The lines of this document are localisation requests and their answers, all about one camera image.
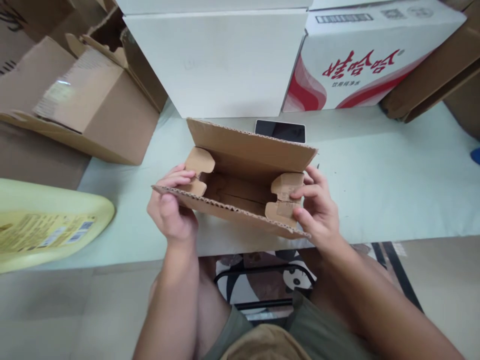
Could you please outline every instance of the table surface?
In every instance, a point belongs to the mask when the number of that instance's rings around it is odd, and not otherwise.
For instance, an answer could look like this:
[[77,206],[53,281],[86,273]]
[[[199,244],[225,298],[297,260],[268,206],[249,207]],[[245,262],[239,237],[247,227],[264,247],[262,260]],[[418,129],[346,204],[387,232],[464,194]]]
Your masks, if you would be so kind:
[[[312,163],[327,176],[339,208],[340,231],[351,243],[406,241],[480,234],[479,142],[440,103],[410,124],[387,119],[379,107],[282,113],[306,125],[318,148]],[[212,119],[253,131],[255,118]],[[84,249],[37,269],[107,266],[163,259],[165,237],[146,212],[151,187],[194,146],[187,123],[168,101],[140,166],[93,158],[79,191],[116,207],[111,224]],[[278,238],[255,228],[197,214],[200,256],[300,249],[305,239]]]

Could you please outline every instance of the person's left hand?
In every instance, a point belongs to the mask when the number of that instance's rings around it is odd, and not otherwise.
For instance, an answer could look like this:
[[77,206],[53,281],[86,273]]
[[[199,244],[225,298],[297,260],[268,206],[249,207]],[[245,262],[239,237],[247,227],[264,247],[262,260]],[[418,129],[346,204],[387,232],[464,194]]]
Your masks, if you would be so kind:
[[[195,171],[185,170],[185,164],[175,166],[157,185],[175,188],[189,184]],[[195,242],[199,223],[194,212],[188,208],[179,208],[177,198],[171,193],[159,194],[155,190],[151,194],[146,208],[158,229],[165,235],[167,242]]]

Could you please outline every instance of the shorts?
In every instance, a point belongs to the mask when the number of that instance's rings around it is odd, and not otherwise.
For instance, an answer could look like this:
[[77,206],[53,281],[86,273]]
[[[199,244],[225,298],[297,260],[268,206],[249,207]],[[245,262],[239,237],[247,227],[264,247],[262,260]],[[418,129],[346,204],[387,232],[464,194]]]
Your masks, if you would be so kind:
[[[293,293],[293,312],[283,328],[312,360],[375,358],[336,318],[317,308],[298,291]],[[230,345],[251,329],[253,325],[245,315],[232,306],[228,321],[204,360],[219,360]]]

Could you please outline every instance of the white cardboard box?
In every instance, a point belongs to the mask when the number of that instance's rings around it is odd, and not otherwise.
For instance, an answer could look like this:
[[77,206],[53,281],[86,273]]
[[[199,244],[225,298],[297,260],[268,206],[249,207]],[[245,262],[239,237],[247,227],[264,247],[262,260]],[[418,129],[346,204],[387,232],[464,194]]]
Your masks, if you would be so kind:
[[312,1],[313,0],[116,0],[125,15],[308,8],[312,5]]
[[307,9],[126,15],[183,118],[276,117]]
[[344,8],[353,6],[364,6],[374,3],[384,3],[389,0],[313,0],[309,10],[321,10],[332,8]]
[[375,105],[465,20],[437,0],[310,11],[283,111]]

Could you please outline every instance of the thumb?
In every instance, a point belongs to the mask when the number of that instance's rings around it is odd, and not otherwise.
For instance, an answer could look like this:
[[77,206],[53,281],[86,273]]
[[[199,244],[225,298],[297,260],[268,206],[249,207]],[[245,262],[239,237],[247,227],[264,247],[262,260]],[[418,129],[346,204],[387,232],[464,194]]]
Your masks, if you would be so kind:
[[171,229],[182,221],[177,198],[170,193],[161,196],[160,217],[167,229]]
[[295,209],[293,209],[293,216],[295,216],[295,219],[300,223],[303,231],[310,234],[315,232],[317,222],[314,220],[312,215],[310,215],[310,213],[303,207],[296,207]]

